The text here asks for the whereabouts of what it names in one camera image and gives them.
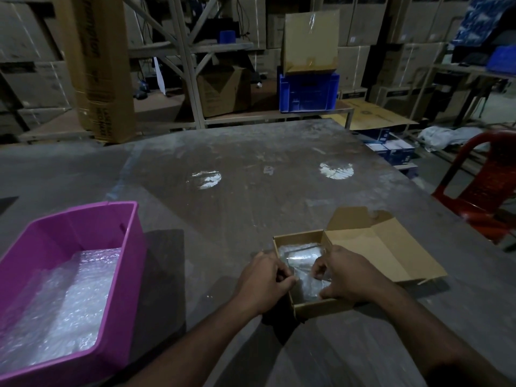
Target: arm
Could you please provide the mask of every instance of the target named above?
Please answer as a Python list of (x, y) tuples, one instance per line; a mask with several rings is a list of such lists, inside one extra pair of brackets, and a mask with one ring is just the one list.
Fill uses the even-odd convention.
[(243, 270), (233, 298), (133, 377), (127, 387), (202, 386), (233, 337), (251, 319), (271, 309), (295, 283), (274, 254), (259, 253)]
[(509, 386), (510, 381), (455, 335), (400, 286), (380, 273), (362, 255), (340, 246), (319, 258), (315, 278), (330, 270), (332, 282), (322, 298), (369, 301), (385, 312), (429, 386)]

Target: hand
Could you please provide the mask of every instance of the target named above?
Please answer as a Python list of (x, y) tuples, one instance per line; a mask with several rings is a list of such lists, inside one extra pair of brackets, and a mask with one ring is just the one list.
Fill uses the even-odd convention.
[(341, 246), (333, 246), (331, 252), (315, 260), (312, 276), (321, 280), (327, 269), (331, 273), (331, 285), (319, 293), (322, 299), (374, 302), (377, 294), (394, 285), (362, 255)]
[(234, 299), (255, 317), (269, 311), (296, 281), (276, 254), (259, 252), (240, 275)]

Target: chair backrest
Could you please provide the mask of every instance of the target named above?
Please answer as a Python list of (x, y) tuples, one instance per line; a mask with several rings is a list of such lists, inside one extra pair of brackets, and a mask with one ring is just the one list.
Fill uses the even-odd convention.
[(500, 130), (487, 131), (469, 140), (459, 151), (434, 195), (444, 193), (471, 150), (485, 142), (491, 143), (486, 162), (459, 199), (487, 213), (494, 213), (513, 194), (516, 189), (516, 131)]

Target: person's left hand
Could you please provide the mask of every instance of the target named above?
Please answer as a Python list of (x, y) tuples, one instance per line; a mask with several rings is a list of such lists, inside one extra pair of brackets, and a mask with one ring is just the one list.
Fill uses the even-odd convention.
[(269, 311), (296, 281), (287, 265), (274, 253), (261, 251), (242, 271), (234, 299), (255, 317)]

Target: forearm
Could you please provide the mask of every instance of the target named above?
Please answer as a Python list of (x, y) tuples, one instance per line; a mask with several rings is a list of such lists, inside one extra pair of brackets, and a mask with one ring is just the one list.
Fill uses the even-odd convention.
[(127, 386), (202, 386), (229, 342), (253, 317), (245, 304), (232, 299), (132, 378)]
[(375, 302), (390, 319), (429, 385), (442, 385), (446, 379), (478, 386), (512, 385), (401, 287), (389, 286)]

